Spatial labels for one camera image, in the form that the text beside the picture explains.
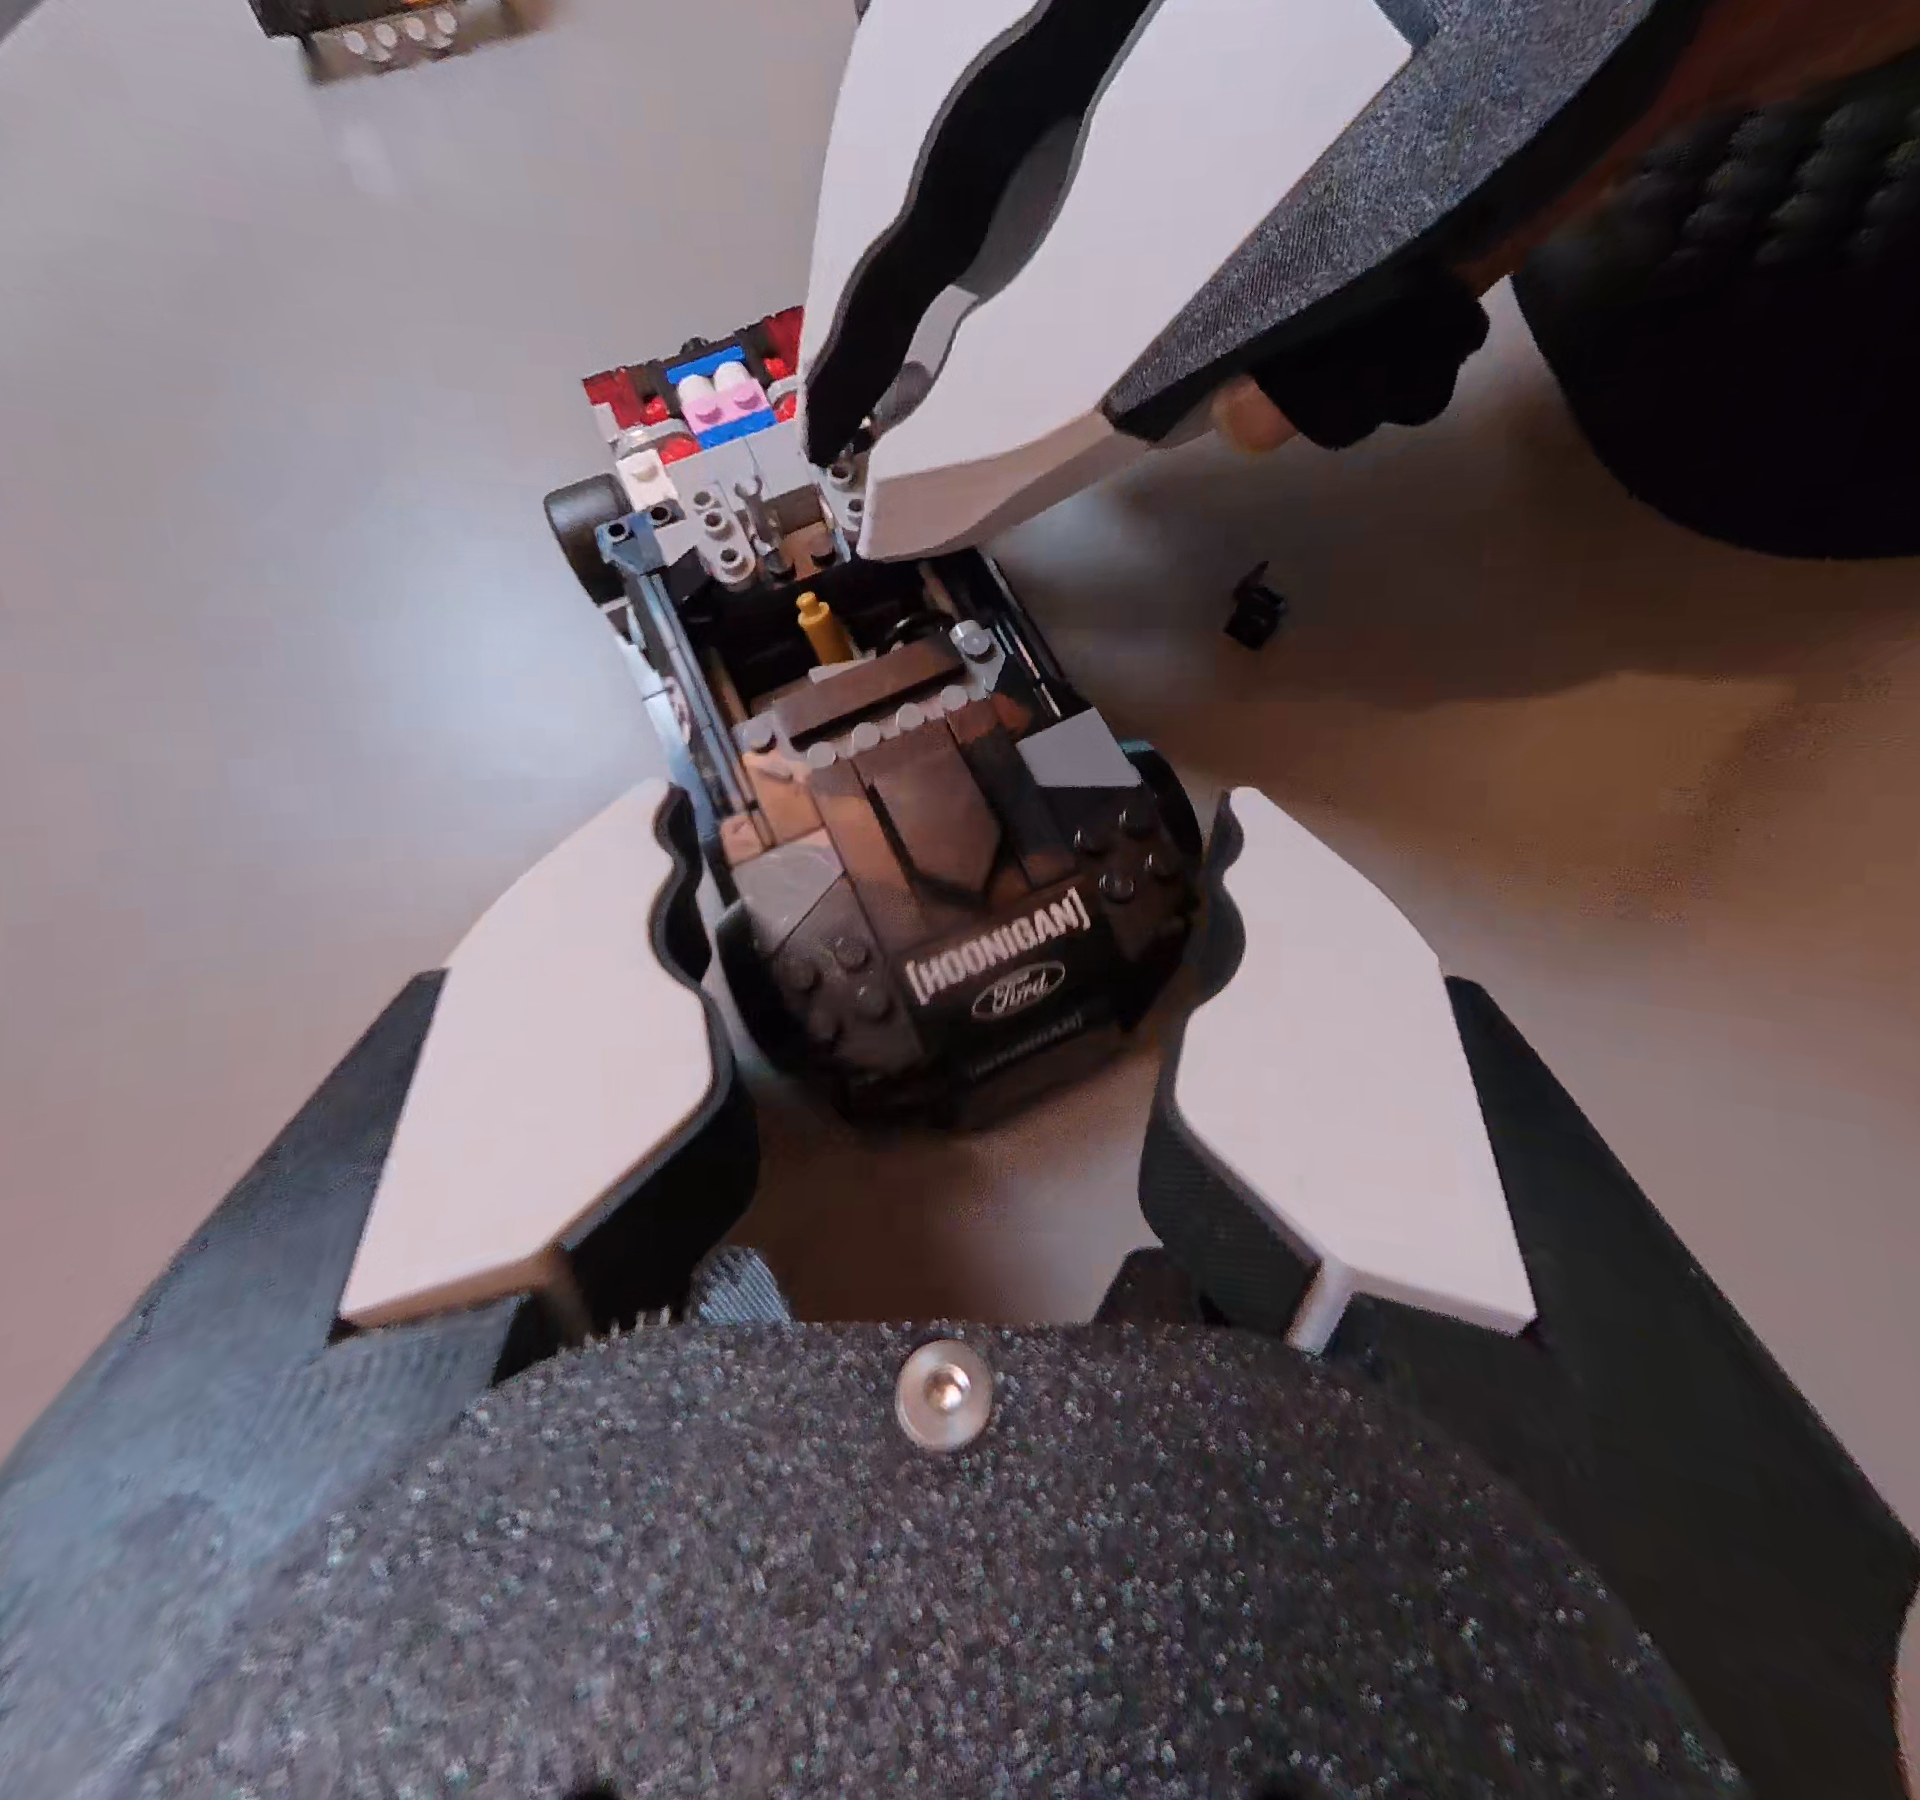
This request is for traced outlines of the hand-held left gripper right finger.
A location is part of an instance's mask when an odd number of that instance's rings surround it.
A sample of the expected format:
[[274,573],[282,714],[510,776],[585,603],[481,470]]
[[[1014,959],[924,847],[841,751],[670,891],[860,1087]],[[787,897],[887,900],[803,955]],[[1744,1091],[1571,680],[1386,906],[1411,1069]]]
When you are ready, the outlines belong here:
[[1537,1306],[1436,951],[1250,786],[1206,869],[1141,1157],[1154,1236],[1230,1326],[1310,1355],[1358,1302],[1521,1335]]

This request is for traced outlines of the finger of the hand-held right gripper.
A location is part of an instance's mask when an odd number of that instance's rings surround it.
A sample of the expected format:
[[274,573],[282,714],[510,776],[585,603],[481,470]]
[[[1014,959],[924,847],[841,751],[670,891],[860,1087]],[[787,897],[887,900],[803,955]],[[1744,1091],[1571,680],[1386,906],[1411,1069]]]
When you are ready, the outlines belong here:
[[860,553],[985,542],[1145,456],[1107,397],[1411,55],[1375,0],[1155,0],[1037,245],[877,441]]
[[808,458],[830,466],[985,241],[1025,145],[982,149],[977,84],[1055,0],[857,0],[803,314]]

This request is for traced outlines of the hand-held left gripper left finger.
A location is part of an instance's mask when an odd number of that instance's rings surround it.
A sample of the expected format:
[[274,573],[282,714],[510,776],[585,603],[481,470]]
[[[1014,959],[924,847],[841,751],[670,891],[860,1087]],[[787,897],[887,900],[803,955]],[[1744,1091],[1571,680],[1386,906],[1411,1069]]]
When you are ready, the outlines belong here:
[[446,963],[341,1320],[510,1300],[565,1335],[676,1304],[744,1216],[758,1137],[703,980],[692,800],[648,779]]

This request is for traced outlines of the black lego car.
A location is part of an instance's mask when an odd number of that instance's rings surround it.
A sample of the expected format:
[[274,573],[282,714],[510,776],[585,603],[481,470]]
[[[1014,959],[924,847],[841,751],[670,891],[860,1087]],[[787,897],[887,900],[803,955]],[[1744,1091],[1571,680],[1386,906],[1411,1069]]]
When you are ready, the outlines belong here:
[[760,1055],[853,1126],[996,1119],[1154,1012],[1199,821],[993,559],[867,556],[877,425],[808,458],[801,333],[794,306],[586,375],[611,469],[544,519],[692,800]]

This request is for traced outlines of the person's right forearm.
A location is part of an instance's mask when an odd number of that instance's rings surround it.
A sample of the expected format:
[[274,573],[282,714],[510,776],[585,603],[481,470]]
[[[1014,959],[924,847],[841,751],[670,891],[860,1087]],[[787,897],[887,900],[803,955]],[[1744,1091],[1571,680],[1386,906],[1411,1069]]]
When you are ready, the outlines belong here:
[[1650,149],[1732,110],[1800,98],[1919,47],[1919,0],[1713,0],[1666,80],[1600,157],[1497,248],[1454,267],[1487,294],[1543,241],[1594,210]]

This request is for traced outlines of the person's right hand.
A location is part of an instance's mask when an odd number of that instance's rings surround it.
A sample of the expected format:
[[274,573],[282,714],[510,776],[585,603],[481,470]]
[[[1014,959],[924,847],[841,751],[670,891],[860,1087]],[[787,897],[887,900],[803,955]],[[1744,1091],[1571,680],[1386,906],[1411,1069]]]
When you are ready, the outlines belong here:
[[1237,453],[1264,456],[1300,436],[1294,425],[1252,377],[1224,383],[1210,404],[1212,428]]

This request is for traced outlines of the black textured pad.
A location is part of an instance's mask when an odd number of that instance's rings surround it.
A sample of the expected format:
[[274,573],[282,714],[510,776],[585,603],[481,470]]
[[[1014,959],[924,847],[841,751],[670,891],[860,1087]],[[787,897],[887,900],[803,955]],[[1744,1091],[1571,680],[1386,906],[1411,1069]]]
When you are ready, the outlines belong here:
[[1916,53],[1670,134],[1514,291],[1603,469],[1668,522],[1916,558]]

